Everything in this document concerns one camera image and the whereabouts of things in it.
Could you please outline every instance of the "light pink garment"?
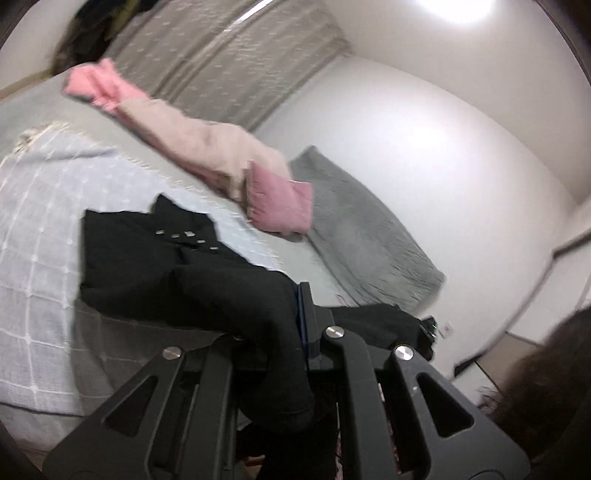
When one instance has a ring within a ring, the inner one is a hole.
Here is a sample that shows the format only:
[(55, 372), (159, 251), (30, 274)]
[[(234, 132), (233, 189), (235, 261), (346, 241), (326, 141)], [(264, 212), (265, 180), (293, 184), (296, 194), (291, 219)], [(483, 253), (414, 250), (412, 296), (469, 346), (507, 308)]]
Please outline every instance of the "light pink garment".
[(164, 156), (236, 202), (244, 201), (251, 160), (291, 179), (283, 155), (237, 125), (188, 118), (163, 100), (126, 100), (117, 113), (124, 125)]
[(86, 99), (111, 115), (124, 100), (150, 98), (143, 90), (122, 79), (111, 59), (72, 68), (64, 93)]
[(306, 233), (314, 208), (311, 183), (286, 180), (252, 162), (246, 180), (248, 218), (259, 230)]

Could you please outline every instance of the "ceiling light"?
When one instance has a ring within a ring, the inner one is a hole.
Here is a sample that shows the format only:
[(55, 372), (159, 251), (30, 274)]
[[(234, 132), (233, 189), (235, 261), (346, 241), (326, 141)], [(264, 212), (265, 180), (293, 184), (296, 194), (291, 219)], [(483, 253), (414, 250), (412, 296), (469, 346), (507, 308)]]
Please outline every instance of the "ceiling light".
[(432, 13), (457, 24), (469, 24), (487, 16), (495, 0), (418, 0)]

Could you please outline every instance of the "black device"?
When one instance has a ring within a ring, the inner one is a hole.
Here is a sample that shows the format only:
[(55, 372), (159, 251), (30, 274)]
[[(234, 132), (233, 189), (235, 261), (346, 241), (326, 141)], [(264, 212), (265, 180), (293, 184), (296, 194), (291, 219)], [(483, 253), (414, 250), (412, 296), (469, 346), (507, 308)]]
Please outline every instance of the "black device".
[[(345, 480), (522, 480), (525, 453), (409, 346), (371, 347), (298, 287), (309, 375), (336, 386)], [(157, 355), (52, 450), (47, 480), (231, 480), (233, 381), (265, 358), (224, 335)]]

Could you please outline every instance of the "metal screw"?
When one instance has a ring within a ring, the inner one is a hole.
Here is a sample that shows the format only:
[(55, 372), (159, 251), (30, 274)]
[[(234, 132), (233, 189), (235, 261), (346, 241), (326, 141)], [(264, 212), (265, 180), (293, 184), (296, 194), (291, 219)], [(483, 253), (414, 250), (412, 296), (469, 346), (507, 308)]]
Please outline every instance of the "metal screw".
[(343, 338), (345, 335), (345, 330), (342, 327), (333, 325), (332, 327), (328, 327), (326, 330), (326, 335), (330, 338)]
[(181, 356), (181, 349), (177, 346), (168, 346), (162, 351), (162, 356), (166, 360), (176, 360)]
[(396, 347), (394, 355), (396, 355), (400, 360), (408, 361), (414, 356), (414, 352), (413, 349), (408, 345), (400, 345)]

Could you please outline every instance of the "curtain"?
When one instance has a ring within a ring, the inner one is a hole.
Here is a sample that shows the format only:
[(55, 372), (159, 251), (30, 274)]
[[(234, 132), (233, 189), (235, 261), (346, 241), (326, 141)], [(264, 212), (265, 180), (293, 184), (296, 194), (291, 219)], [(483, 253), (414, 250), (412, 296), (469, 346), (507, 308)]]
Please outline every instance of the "curtain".
[(127, 80), (186, 115), (253, 131), (348, 52), (320, 1), (163, 0), (105, 55)]

